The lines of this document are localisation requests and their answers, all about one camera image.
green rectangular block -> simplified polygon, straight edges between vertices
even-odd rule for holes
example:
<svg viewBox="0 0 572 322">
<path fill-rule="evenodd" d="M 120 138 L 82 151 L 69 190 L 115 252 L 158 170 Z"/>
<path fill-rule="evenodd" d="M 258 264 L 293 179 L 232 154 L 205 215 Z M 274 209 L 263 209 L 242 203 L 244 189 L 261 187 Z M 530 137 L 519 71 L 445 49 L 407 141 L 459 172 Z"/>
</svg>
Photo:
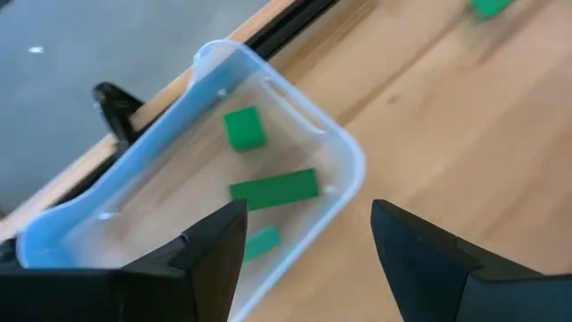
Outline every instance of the green rectangular block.
<svg viewBox="0 0 572 322">
<path fill-rule="evenodd" d="M 247 239 L 244 248 L 244 262 L 266 254 L 274 247 L 280 245 L 280 232 L 276 226 L 272 225 L 263 228 Z"/>
<path fill-rule="evenodd" d="M 499 14 L 514 0 L 471 0 L 476 15 L 483 19 L 489 19 Z"/>
<path fill-rule="evenodd" d="M 319 195 L 314 169 L 300 170 L 264 179 L 233 184 L 233 200 L 245 199 L 249 210 L 269 208 Z"/>
</svg>

concrete floor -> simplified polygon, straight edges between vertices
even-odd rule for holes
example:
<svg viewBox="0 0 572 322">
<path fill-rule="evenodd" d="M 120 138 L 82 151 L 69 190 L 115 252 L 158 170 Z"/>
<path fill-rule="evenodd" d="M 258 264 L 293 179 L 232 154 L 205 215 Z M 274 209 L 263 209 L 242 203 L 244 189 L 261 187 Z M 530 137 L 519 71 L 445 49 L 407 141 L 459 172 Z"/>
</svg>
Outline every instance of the concrete floor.
<svg viewBox="0 0 572 322">
<path fill-rule="evenodd" d="M 268 0 L 15 0 L 0 11 L 0 208 L 9 212 L 106 133 L 91 88 L 148 100 L 194 52 Z"/>
</svg>

clear plastic bin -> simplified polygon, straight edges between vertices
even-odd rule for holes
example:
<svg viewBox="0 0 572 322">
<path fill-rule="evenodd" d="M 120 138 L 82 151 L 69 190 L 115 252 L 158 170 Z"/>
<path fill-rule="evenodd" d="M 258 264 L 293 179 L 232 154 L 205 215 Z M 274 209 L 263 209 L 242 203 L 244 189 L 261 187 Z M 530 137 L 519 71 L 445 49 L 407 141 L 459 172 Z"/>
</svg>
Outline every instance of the clear plastic bin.
<svg viewBox="0 0 572 322">
<path fill-rule="evenodd" d="M 231 310 L 241 320 L 364 179 L 356 142 L 242 44 L 217 40 L 193 60 L 187 91 L 89 190 L 21 232 L 25 267 L 121 267 L 230 200 L 236 182 L 315 168 L 321 195 L 249 212 L 248 234 L 276 225 L 282 243 L 245 263 Z M 223 115 L 255 105 L 267 135 L 237 153 Z"/>
</svg>

